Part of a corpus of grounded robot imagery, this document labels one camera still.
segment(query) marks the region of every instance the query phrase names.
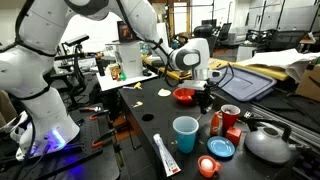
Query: small red cup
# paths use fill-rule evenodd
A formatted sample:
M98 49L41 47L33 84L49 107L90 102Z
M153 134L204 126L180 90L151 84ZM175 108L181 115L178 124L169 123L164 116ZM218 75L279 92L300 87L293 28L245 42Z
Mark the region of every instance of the small red cup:
M212 170L209 171L209 170L203 169L203 168L201 167L201 162L202 162L202 160L204 160L204 159L208 159L208 160L210 160L210 161L212 162L212 164L213 164ZM215 160L214 160L212 157L210 157L210 156L201 156L201 157L198 159L198 167L199 167L200 174L201 174L202 176L206 177L206 178L211 178L216 171L220 171L220 170L222 169L221 164L220 164L219 162L215 161Z
M240 114L240 109L237 106L226 104L221 107L222 112L222 128L226 132L229 127L233 127Z

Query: paper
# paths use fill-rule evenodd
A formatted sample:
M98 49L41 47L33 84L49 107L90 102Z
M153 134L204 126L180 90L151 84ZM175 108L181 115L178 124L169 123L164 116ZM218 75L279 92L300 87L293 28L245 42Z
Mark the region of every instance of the paper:
M296 49L290 49L280 52L256 53L254 57L242 63L242 65L266 65L285 69L286 73L296 82L300 82L302 75L309 62L317 57L320 53L302 54Z

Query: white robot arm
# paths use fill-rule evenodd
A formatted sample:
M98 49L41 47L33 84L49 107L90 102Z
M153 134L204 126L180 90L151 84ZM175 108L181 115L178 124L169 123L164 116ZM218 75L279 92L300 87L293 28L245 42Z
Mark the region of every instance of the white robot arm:
M36 132L32 138L32 127L28 127L17 139L18 160L23 160L29 149L33 157L42 155L48 145L47 153L59 151L79 133L58 91L47 85L43 75L53 67L56 47L73 15L102 20L109 12L117 14L149 43L164 63L174 69L192 69L196 81L208 78L207 41L191 39L175 51L160 43L156 13L147 0L26 0L17 18L15 43L0 50L0 89L21 100Z

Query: floor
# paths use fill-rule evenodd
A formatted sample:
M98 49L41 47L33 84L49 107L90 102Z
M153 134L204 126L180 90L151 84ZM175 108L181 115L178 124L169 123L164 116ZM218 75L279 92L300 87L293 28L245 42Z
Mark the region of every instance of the floor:
M214 58L228 60L234 62L236 60L237 49L220 49L216 50L213 54ZM83 94L89 94L92 91L93 86L98 82L97 78L91 74L85 75L88 80L87 89ZM66 93L61 93L62 99L67 98ZM82 102L87 102L89 97L86 96L82 99ZM139 145L139 140L133 129L128 126L127 122L120 115L114 123L115 127L121 127L117 129L116 138L121 144L122 156L125 166L120 169L120 180L153 180L156 179L155 170L148 157L145 154L143 148L134 150L130 140L129 129L132 135L134 145Z

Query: kettle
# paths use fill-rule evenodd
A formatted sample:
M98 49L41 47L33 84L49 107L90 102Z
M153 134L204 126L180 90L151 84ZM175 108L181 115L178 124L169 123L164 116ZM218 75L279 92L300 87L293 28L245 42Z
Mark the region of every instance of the kettle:
M256 122L266 122L282 127L284 132L279 132L270 127L257 127ZM282 165L291 158L291 148L288 139L291 134L291 127L285 123L269 119L249 118L247 124L250 132L245 137L245 145L256 156L267 162Z

